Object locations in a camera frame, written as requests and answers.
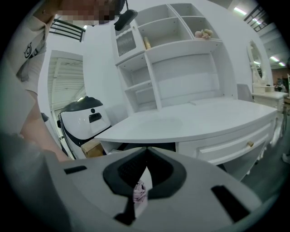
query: white steamer machine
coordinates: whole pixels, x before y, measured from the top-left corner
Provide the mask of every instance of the white steamer machine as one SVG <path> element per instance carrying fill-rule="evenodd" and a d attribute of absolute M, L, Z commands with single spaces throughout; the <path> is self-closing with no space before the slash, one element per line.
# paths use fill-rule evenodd
<path fill-rule="evenodd" d="M 64 107 L 58 115 L 58 127 L 75 159 L 85 159 L 81 146 L 111 127 L 103 104 L 85 97 Z"/>

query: drawer knob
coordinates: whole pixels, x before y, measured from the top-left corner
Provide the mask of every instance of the drawer knob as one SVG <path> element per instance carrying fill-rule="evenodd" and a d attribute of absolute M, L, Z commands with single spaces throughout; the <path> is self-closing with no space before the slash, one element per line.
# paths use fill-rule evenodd
<path fill-rule="evenodd" d="M 252 147 L 252 146 L 254 145 L 254 143 L 253 143 L 252 141 L 249 141 L 247 144 L 248 144 L 250 147 Z"/>

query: person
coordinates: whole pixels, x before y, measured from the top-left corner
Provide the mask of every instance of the person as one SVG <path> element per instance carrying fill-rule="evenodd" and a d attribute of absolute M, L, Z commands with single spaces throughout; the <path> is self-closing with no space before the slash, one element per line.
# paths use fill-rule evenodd
<path fill-rule="evenodd" d="M 277 84 L 274 84 L 274 90 L 275 90 L 276 92 L 278 92 Z"/>
<path fill-rule="evenodd" d="M 53 151 L 59 161 L 69 160 L 50 135 L 37 100 L 49 28 L 56 14 L 71 16 L 74 20 L 104 23 L 113 20 L 123 7 L 122 0 L 44 0 L 23 21 L 6 50 L 3 66 L 9 73 L 7 76 L 10 80 L 6 80 L 12 85 L 9 89 L 14 91 L 7 93 L 6 98 L 11 96 L 13 109 L 3 116 L 7 123 L 5 125 L 2 120 L 1 129 L 19 132 L 25 140 L 36 143 L 44 150 Z"/>
<path fill-rule="evenodd" d="M 280 83 L 280 85 L 278 87 L 281 88 L 280 92 L 287 92 L 286 87 L 282 83 Z"/>

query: black slot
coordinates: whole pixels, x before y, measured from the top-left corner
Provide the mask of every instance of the black slot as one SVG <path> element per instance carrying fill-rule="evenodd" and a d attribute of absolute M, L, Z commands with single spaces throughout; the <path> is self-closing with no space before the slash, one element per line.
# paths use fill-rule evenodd
<path fill-rule="evenodd" d="M 214 186 L 212 192 L 234 222 L 238 222 L 250 214 L 225 186 Z"/>
<path fill-rule="evenodd" d="M 69 168 L 69 169 L 65 169 L 64 172 L 69 175 L 69 174 L 72 174 L 72 173 L 75 173 L 75 172 L 80 172 L 80 171 L 83 171 L 83 170 L 86 170 L 87 167 L 86 166 L 77 166 L 77 167 L 73 167 L 73 168 Z"/>
<path fill-rule="evenodd" d="M 89 121 L 90 121 L 90 123 L 92 123 L 92 122 L 95 122 L 95 121 L 100 120 L 101 118 L 102 118 L 102 116 L 101 116 L 100 113 L 91 114 L 91 115 L 89 116 Z"/>

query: white vanity desk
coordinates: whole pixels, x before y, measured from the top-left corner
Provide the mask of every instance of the white vanity desk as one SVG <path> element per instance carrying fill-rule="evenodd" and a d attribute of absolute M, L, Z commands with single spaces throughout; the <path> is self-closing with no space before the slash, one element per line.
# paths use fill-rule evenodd
<path fill-rule="evenodd" d="M 224 164 L 257 148 L 244 177 L 273 134 L 276 109 L 252 102 L 231 100 L 187 103 L 134 114 L 98 135 L 109 153 L 122 143 L 171 143 L 183 155 L 212 164 Z"/>
<path fill-rule="evenodd" d="M 284 97 L 289 94 L 285 92 L 265 92 L 265 93 L 252 93 L 254 97 L 254 102 L 274 107 L 278 112 L 283 111 Z"/>
<path fill-rule="evenodd" d="M 204 29 L 210 39 L 195 36 Z M 208 19 L 191 3 L 154 5 L 112 27 L 111 40 L 129 117 L 96 136 L 106 153 L 175 143 L 241 180 L 272 139 L 277 110 L 236 100 L 235 60 Z"/>

